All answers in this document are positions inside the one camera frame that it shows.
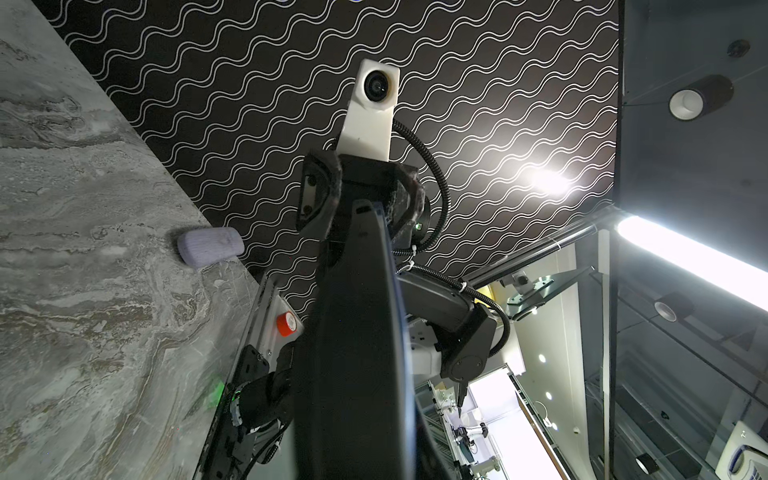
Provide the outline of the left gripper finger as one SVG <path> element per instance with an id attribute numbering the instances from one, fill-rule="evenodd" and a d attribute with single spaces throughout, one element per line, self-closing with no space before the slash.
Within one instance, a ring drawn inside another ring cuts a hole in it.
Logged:
<path id="1" fill-rule="evenodd" d="M 419 408 L 415 413 L 416 425 L 416 479 L 454 480 L 455 470 L 449 467 L 439 454 L 423 414 Z"/>

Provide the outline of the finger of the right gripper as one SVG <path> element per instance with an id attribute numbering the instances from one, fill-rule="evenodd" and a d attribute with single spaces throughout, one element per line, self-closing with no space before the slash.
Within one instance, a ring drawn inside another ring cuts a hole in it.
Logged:
<path id="1" fill-rule="evenodd" d="M 306 238 L 326 240 L 341 199 L 342 166 L 331 150 L 310 150 L 302 160 L 296 229 Z"/>
<path id="2" fill-rule="evenodd" d="M 428 199 L 418 173 L 395 165 L 396 187 L 389 227 L 392 240 L 424 240 L 428 231 Z"/>

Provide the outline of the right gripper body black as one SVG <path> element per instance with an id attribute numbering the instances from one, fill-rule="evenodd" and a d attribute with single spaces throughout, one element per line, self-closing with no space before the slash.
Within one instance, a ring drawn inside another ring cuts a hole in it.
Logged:
<path id="1" fill-rule="evenodd" d="M 396 162 L 383 162 L 367 158 L 340 155 L 342 166 L 341 199 L 335 215 L 335 239 L 345 240 L 351 226 L 353 203 L 369 200 L 380 203 L 389 231 L 395 193 Z"/>

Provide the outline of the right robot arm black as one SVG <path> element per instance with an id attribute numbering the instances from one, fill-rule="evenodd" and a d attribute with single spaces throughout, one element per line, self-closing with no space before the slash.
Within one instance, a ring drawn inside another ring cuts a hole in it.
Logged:
<path id="1" fill-rule="evenodd" d="M 419 153 L 437 182 L 437 221 L 430 221 L 430 200 L 415 168 L 312 149 L 302 161 L 296 229 L 319 241 L 315 278 L 322 280 L 343 253 L 353 202 L 369 200 L 382 206 L 392 255 L 401 262 L 397 272 L 407 316 L 432 328 L 436 342 L 430 353 L 440 359 L 438 374 L 456 383 L 464 395 L 488 359 L 506 345 L 511 321 L 495 301 L 467 283 L 416 264 L 416 256 L 434 247 L 447 225 L 450 189 L 422 140 L 399 121 L 393 130 Z"/>

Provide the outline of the purple grey cloth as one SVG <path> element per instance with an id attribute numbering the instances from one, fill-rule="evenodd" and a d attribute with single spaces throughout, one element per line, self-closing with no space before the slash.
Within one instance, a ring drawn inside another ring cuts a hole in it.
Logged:
<path id="1" fill-rule="evenodd" d="M 244 241 L 231 227 L 210 227 L 190 230 L 181 234 L 176 246 L 183 262 L 195 269 L 242 255 Z"/>

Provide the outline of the red tape roll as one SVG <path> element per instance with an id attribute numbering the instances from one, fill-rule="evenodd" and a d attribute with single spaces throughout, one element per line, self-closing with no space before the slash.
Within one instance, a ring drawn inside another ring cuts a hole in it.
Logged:
<path id="1" fill-rule="evenodd" d="M 291 311 L 280 314 L 276 319 L 276 328 L 281 337 L 289 337 L 297 332 L 299 322 Z"/>

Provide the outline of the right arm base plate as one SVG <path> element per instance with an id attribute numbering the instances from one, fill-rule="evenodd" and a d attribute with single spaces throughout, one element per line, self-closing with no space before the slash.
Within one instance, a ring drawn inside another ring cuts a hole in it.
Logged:
<path id="1" fill-rule="evenodd" d="M 246 479 L 278 452 L 293 418 L 295 344 L 284 345 L 271 367 L 254 346 L 243 348 L 223 387 L 202 451 L 198 479 Z"/>

